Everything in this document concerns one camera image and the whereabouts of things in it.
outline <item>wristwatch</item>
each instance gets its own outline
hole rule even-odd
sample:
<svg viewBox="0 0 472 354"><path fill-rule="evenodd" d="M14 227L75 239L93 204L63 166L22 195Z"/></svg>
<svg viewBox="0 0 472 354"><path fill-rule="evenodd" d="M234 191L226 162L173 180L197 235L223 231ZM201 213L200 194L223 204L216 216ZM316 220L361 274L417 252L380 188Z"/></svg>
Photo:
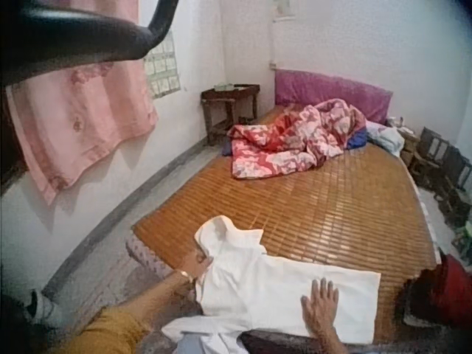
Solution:
<svg viewBox="0 0 472 354"><path fill-rule="evenodd" d="M181 276L186 277L190 284L193 283L193 277L190 274L188 274L186 271L181 271L180 269L176 269L176 271L180 273Z"/></svg>

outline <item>red floral blanket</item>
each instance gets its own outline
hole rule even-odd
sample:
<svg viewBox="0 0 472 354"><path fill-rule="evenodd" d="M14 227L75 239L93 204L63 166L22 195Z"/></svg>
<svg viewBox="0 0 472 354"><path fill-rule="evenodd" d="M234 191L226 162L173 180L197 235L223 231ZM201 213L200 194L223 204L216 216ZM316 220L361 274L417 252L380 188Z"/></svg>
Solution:
<svg viewBox="0 0 472 354"><path fill-rule="evenodd" d="M269 125L235 125L232 174L266 178L319 167L340 155L347 140L366 126L365 116L343 100L286 111Z"/></svg>

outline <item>red bag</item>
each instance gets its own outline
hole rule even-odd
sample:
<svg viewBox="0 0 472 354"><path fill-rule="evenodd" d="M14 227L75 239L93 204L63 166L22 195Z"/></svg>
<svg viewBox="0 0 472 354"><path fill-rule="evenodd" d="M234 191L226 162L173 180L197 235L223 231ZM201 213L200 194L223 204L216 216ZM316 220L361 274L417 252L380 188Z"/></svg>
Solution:
<svg viewBox="0 0 472 354"><path fill-rule="evenodd" d="M451 255L441 254L441 260L414 282L412 314L442 325L472 328L472 276Z"/></svg>

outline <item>baseboard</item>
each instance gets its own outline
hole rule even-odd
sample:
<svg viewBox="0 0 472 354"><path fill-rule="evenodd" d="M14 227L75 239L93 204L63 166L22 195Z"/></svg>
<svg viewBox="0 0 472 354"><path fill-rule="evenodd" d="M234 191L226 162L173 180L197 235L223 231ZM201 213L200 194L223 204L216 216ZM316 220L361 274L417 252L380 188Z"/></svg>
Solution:
<svg viewBox="0 0 472 354"><path fill-rule="evenodd" d="M179 165L184 164L193 155L200 153L207 142L205 137L190 149L184 151L162 169L152 175L145 183L132 192L125 200L110 212L103 220L86 236L86 238L67 257L59 269L54 273L43 289L43 294L50 299L64 286L67 279L74 273L80 264L90 255L94 247L100 243L125 217L125 215L165 177L167 177Z"/></svg>

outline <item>yellow sleeve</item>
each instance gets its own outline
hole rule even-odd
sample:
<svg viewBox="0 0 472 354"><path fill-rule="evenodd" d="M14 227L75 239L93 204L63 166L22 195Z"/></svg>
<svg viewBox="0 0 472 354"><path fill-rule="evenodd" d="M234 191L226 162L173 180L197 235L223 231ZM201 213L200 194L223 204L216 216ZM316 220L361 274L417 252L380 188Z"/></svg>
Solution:
<svg viewBox="0 0 472 354"><path fill-rule="evenodd" d="M106 309L86 329L54 354L132 354L150 332L129 313Z"/></svg>

